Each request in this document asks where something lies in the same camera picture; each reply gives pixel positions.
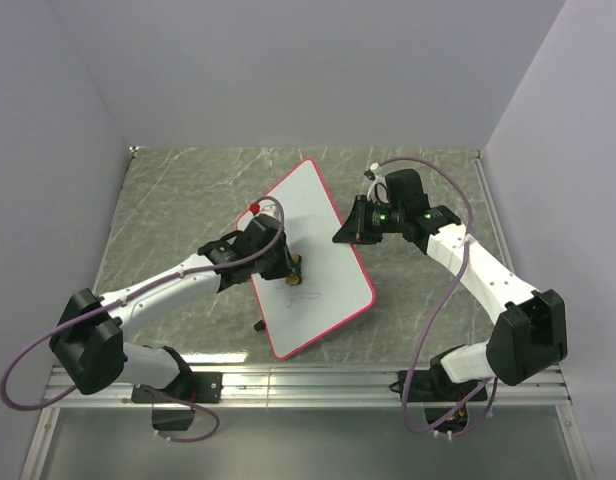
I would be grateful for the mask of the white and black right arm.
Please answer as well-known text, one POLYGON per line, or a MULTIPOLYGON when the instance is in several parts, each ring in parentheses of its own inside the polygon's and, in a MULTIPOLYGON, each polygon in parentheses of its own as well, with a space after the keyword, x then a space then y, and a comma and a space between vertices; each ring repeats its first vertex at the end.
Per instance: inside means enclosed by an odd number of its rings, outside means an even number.
POLYGON ((374 245, 386 234, 401 235, 454 275, 493 324, 487 341, 432 360, 429 386, 436 397, 452 399, 465 382, 492 377, 515 386, 566 357, 566 309, 558 293, 541 292, 517 277, 448 207, 431 206, 417 171, 381 175, 373 164, 365 175, 370 189, 356 196, 333 242, 374 245))

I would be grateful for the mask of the yellow and black eraser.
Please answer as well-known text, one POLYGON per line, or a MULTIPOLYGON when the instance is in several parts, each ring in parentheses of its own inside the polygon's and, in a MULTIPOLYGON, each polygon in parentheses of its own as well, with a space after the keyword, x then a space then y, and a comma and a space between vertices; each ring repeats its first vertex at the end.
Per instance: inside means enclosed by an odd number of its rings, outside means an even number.
POLYGON ((284 282, 287 286, 294 287, 302 283, 302 257, 299 254, 292 254, 287 262, 288 274, 285 276, 284 282))

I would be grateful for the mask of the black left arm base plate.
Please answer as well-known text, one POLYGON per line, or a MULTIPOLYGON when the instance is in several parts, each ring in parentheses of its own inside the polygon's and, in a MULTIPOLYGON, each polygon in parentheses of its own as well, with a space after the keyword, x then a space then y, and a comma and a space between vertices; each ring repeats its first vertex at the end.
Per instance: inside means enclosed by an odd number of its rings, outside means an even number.
POLYGON ((217 371, 192 372, 176 379, 171 385, 156 391, 134 387, 131 402, 135 404, 200 403, 217 404, 221 399, 223 374, 217 371))

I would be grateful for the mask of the red-framed whiteboard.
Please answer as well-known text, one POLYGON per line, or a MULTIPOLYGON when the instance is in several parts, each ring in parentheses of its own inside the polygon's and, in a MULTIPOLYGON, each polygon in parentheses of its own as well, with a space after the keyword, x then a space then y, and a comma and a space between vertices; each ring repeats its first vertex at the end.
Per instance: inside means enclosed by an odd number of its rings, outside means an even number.
POLYGON ((369 311, 376 293, 356 249, 335 244, 341 215, 317 163, 306 158, 267 194, 284 210, 291 253, 301 256, 302 280, 246 283, 242 303, 264 322, 259 335, 276 360, 287 360, 369 311))

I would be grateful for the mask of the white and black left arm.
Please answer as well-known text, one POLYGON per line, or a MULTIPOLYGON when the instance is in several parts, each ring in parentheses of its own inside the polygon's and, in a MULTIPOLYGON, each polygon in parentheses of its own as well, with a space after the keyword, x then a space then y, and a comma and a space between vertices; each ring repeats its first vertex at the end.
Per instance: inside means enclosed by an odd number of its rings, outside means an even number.
POLYGON ((49 347, 83 395, 125 382, 147 385, 168 402, 192 400, 196 381, 182 356, 169 346, 135 345, 134 336, 170 311, 243 284, 253 275, 297 285, 301 266, 302 258, 290 250, 281 223, 258 214, 245 229, 206 243, 148 280, 102 295, 89 289, 74 294, 49 347))

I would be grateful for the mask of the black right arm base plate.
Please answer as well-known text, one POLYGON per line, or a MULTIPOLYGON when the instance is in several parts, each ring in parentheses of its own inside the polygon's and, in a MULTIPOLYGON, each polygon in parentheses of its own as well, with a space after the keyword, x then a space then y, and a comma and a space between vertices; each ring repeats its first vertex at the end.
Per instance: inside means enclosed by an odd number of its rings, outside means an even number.
MULTIPOLYGON (((407 377, 407 370, 397 372, 397 380, 389 385, 389 390, 403 396, 407 377)), ((415 370, 408 393, 408 403, 450 403, 458 402, 478 386, 477 380, 463 383, 453 383, 442 369, 430 367, 427 370, 415 370)), ((470 401, 486 401, 488 394, 486 387, 480 388, 470 401)))

